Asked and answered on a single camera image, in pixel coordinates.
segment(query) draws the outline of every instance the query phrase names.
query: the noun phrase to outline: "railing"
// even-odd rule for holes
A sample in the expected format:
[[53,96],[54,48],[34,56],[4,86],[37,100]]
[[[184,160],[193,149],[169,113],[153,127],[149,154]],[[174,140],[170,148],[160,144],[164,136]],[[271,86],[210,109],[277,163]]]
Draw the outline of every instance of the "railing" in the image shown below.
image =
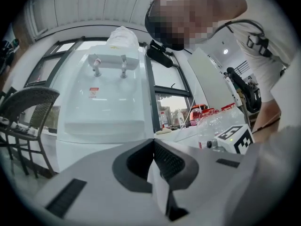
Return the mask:
[[250,69],[250,66],[247,61],[240,64],[238,67],[234,69],[235,73],[238,75],[242,75],[244,72],[246,72],[248,69]]

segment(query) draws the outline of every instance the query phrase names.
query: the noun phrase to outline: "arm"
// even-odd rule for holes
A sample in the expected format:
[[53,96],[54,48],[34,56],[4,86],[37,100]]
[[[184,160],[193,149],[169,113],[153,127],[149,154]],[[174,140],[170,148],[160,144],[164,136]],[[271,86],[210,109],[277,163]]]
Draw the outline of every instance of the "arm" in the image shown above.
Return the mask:
[[[249,63],[261,92],[261,109],[258,114],[253,131],[270,123],[280,116],[280,108],[274,100],[270,90],[280,78],[282,64],[270,58],[263,57],[257,51],[250,49],[243,42],[238,41],[247,62]],[[278,129],[278,123],[254,134],[255,141],[264,141],[269,135]]]

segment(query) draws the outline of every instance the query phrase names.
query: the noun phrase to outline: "wicker chair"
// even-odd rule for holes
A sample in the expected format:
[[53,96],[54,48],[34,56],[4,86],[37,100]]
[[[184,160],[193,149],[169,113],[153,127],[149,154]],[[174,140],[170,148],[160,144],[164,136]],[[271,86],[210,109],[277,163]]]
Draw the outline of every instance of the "wicker chair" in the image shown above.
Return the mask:
[[[7,118],[9,120],[8,126],[1,126],[0,131],[5,133],[6,137],[6,144],[1,146],[6,146],[8,150],[10,147],[14,147],[17,149],[18,157],[20,159],[22,168],[24,173],[28,175],[28,170],[24,163],[21,151],[26,151],[29,154],[30,161],[32,163],[32,168],[36,177],[37,171],[35,169],[33,160],[32,160],[32,153],[39,153],[42,154],[45,163],[48,166],[48,169],[52,175],[54,175],[54,171],[49,163],[49,160],[46,156],[44,147],[41,142],[41,133],[46,121],[46,118],[55,102],[58,98],[59,92],[54,89],[49,89],[46,87],[34,86],[28,87],[23,90],[20,90],[14,93],[12,96],[7,98],[2,105],[0,106],[0,116],[3,118]],[[36,108],[32,114],[32,118],[30,121],[30,127],[37,128],[38,134],[37,136],[29,135],[27,133],[21,133],[19,131],[15,131],[11,128],[13,122],[17,122],[18,116],[20,113],[29,109],[32,106]],[[10,144],[8,141],[8,136],[15,137],[16,143]],[[20,144],[20,139],[27,141],[25,144]],[[40,151],[34,151],[30,148],[30,141],[37,141],[40,146]]]
[[[17,90],[14,87],[10,87],[7,93],[1,91],[1,93],[0,93],[0,104],[2,104],[7,98],[9,98],[15,92],[17,92]],[[2,144],[6,143],[6,141],[2,137],[0,137],[0,141],[1,141]],[[8,147],[8,153],[9,153],[10,159],[13,160],[13,154],[12,154],[9,147]]]

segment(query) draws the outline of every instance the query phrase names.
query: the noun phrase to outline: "water bottle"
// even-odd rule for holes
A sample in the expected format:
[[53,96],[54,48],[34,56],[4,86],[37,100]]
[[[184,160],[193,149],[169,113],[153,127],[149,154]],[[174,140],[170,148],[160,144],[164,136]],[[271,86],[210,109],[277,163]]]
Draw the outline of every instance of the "water bottle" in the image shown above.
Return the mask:
[[234,125],[244,125],[246,123],[244,114],[241,112],[241,110],[237,106],[232,105],[230,113],[231,113]]
[[222,114],[219,112],[219,110],[214,111],[211,120],[212,120],[215,136],[217,136],[218,134],[222,133],[225,130],[222,123],[223,122]]
[[181,111],[178,112],[178,122],[179,122],[180,128],[186,128],[184,116]]
[[164,127],[166,128],[166,127],[168,127],[167,117],[166,117],[166,115],[164,114],[164,112],[161,112],[160,120],[161,120],[161,128],[164,128]]
[[235,106],[235,103],[227,105],[222,108],[224,112],[225,120],[228,122],[229,127],[235,125],[243,125],[245,124],[244,114]]
[[214,127],[212,123],[212,115],[214,109],[203,110],[201,118],[198,122],[198,145],[199,148],[206,148],[207,142],[214,138]]

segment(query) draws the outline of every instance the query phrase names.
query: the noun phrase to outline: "white wall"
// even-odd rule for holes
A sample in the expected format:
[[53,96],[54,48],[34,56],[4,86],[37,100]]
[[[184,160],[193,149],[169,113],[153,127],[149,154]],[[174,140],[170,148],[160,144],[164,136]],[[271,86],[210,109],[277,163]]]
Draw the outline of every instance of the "white wall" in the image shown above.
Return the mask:
[[200,48],[193,53],[188,62],[203,89],[203,94],[206,95],[209,107],[220,109],[234,102],[220,70]]
[[174,51],[174,56],[178,60],[183,73],[185,74],[186,80],[189,84],[191,92],[194,96],[194,100],[196,104],[206,104],[208,105],[208,101],[206,96],[203,92],[203,89],[193,71],[190,64],[188,63],[188,59],[190,58],[191,54],[187,51]]

